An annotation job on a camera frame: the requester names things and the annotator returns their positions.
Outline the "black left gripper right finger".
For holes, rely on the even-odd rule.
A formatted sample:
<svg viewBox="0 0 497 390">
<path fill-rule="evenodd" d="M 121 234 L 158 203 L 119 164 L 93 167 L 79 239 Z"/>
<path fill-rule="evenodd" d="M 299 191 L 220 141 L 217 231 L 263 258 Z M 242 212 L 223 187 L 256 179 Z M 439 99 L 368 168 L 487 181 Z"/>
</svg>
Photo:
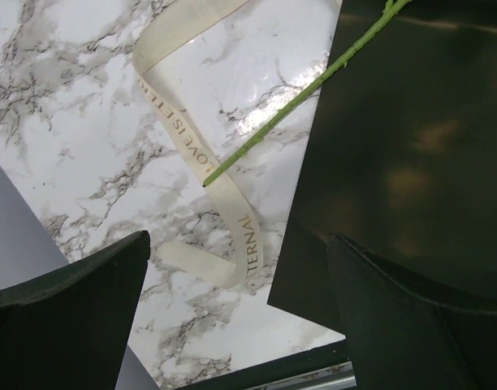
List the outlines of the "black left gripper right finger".
<svg viewBox="0 0 497 390">
<path fill-rule="evenodd" d="M 497 300 L 433 281 L 339 233 L 327 257 L 359 389 L 497 389 Z"/>
</svg>

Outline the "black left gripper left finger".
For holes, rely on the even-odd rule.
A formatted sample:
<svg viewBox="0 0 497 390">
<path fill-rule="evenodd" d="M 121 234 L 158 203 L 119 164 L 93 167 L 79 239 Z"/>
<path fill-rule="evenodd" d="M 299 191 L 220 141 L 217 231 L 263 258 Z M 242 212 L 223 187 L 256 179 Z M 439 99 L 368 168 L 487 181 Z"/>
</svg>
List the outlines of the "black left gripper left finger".
<svg viewBox="0 0 497 390">
<path fill-rule="evenodd" d="M 1 289 L 0 389 L 115 388 L 149 257 L 138 231 Z"/>
</svg>

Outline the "cream ribbon gold text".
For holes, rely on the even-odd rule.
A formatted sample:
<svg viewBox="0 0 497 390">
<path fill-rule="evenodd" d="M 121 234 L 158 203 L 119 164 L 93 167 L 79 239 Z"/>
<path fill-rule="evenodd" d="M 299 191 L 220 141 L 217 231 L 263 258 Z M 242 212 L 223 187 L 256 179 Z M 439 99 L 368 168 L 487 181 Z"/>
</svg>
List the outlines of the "cream ribbon gold text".
<svg viewBox="0 0 497 390">
<path fill-rule="evenodd" d="M 219 167 L 189 114 L 151 71 L 167 56 L 237 11 L 242 1 L 178 1 L 162 12 L 139 36 L 132 55 L 138 83 L 158 120 L 199 181 Z M 228 176 L 221 174 L 205 191 L 227 225 L 236 258 L 230 262 L 178 240 L 163 243 L 158 256 L 166 264 L 220 288 L 232 288 L 257 275 L 264 265 L 261 232 L 252 207 Z"/>
</svg>

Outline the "black wrapping paper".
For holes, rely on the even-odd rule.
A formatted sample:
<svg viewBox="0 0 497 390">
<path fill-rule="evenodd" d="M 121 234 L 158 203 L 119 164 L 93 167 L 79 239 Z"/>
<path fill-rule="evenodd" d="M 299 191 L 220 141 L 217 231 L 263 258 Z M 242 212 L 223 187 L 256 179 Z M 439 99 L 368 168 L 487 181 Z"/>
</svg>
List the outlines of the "black wrapping paper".
<svg viewBox="0 0 497 390">
<path fill-rule="evenodd" d="M 270 306 L 339 330 L 336 232 L 497 299 L 497 1 L 411 1 L 324 83 Z"/>
</svg>

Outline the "small pink rose stem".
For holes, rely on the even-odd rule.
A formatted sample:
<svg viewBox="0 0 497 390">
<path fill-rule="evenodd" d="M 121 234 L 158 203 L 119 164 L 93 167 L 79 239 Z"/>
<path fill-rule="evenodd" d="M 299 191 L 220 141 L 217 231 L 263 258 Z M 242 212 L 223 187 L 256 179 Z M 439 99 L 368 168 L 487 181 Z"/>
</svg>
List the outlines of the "small pink rose stem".
<svg viewBox="0 0 497 390">
<path fill-rule="evenodd" d="M 235 153 L 222 162 L 209 176 L 202 181 L 202 186 L 208 187 L 218 177 L 225 173 L 231 166 L 243 158 L 254 146 L 261 143 L 286 116 L 291 114 L 300 104 L 309 98 L 314 92 L 331 78 L 341 67 L 346 67 L 348 62 L 368 44 L 385 26 L 404 8 L 410 0 L 385 1 L 380 18 L 344 53 L 342 53 L 326 70 L 314 79 L 304 90 L 298 93 L 290 102 L 262 125 Z"/>
</svg>

